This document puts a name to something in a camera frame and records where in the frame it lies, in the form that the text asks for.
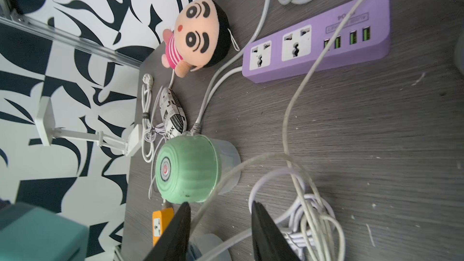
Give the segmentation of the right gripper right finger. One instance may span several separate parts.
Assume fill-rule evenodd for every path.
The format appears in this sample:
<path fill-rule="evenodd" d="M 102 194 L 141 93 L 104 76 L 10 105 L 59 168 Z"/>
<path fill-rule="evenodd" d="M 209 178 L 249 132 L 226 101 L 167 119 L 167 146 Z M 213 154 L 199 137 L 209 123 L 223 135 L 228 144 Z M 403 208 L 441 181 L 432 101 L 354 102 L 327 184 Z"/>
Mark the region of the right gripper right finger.
<path fill-rule="evenodd" d="M 255 261 L 300 261 L 266 208 L 256 201 L 251 206 L 251 232 Z"/>

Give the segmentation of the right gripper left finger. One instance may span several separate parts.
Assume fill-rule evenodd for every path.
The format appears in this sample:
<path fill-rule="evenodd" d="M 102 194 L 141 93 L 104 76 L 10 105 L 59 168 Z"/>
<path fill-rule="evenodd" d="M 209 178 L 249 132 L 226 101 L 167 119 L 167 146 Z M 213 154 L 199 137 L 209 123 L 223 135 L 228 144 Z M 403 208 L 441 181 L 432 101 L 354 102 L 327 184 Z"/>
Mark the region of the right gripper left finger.
<path fill-rule="evenodd" d="M 144 261 L 185 261 L 189 246 L 190 225 L 190 204 L 182 203 Z"/>

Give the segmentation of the teal USB charger adapter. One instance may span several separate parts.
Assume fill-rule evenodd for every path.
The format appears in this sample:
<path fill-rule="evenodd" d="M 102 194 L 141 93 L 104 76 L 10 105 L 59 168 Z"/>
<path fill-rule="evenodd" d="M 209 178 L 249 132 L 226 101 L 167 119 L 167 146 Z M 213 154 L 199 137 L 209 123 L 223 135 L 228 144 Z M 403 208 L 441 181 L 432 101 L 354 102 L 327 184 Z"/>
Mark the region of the teal USB charger adapter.
<path fill-rule="evenodd" d="M 1 202 L 2 261 L 83 261 L 88 227 L 46 209 Z"/>

